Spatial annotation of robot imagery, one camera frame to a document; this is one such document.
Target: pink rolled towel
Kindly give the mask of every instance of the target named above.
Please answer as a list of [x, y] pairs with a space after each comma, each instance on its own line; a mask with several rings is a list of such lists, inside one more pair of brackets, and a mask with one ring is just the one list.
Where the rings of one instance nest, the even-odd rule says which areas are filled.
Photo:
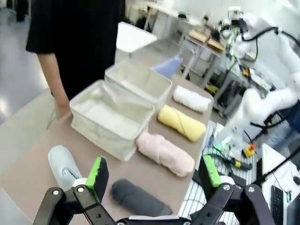
[[194, 159], [162, 135], [143, 132], [136, 143], [142, 154], [168, 167], [177, 176], [185, 177], [195, 169]]

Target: fabric storage basket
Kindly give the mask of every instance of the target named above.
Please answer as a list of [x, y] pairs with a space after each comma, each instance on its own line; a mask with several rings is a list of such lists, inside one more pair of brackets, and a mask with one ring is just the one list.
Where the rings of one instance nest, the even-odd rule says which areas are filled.
[[148, 129], [154, 106], [120, 87], [97, 81], [70, 101], [71, 126], [122, 161], [136, 151], [135, 139]]
[[152, 103], [156, 112], [164, 106], [172, 88], [172, 81], [132, 60], [108, 68], [105, 79]]

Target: screw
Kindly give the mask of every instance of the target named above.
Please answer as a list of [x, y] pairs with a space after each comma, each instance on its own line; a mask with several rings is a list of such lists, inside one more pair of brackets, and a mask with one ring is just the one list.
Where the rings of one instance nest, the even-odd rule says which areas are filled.
[[230, 186], [226, 184], [226, 185], [224, 185], [223, 189], [228, 191], [230, 189]]
[[249, 192], [254, 192], [254, 191], [255, 191], [254, 187], [249, 187]]
[[84, 188], [80, 187], [80, 188], [77, 189], [77, 191], [78, 191], [78, 192], [83, 192], [83, 191], [84, 191]]

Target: computer monitor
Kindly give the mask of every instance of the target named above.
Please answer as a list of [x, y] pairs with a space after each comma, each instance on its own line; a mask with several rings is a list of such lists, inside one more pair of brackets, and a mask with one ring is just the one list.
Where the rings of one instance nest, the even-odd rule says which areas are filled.
[[287, 223], [286, 225], [297, 225], [300, 220], [300, 195], [287, 207]]

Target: white robotic arm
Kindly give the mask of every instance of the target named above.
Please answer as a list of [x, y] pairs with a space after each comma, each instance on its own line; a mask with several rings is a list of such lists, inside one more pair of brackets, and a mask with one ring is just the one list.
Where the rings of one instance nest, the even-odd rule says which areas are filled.
[[[254, 37], [257, 31], [271, 26], [271, 24], [262, 18], [253, 20], [253, 17], [251, 17], [251, 19], [246, 20], [246, 22], [250, 29], [244, 34], [245, 40]], [[214, 146], [219, 147], [219, 144], [221, 144], [223, 140], [230, 137], [231, 150], [240, 155], [243, 141], [242, 134], [251, 122], [263, 125], [263, 122], [270, 114], [278, 110], [289, 108], [297, 103], [298, 93], [300, 92], [300, 59], [291, 49], [289, 39], [280, 29], [278, 29], [277, 36], [280, 40], [278, 57], [290, 72], [289, 75], [286, 75], [290, 77], [287, 87], [282, 90], [269, 92], [264, 99], [261, 99], [255, 89], [247, 89], [237, 112], [216, 135]], [[238, 51], [239, 56], [243, 57], [243, 52], [248, 51], [250, 45], [247, 42], [241, 42], [241, 40], [241, 36], [237, 37], [238, 42], [236, 42], [236, 46], [234, 47], [235, 50]]]

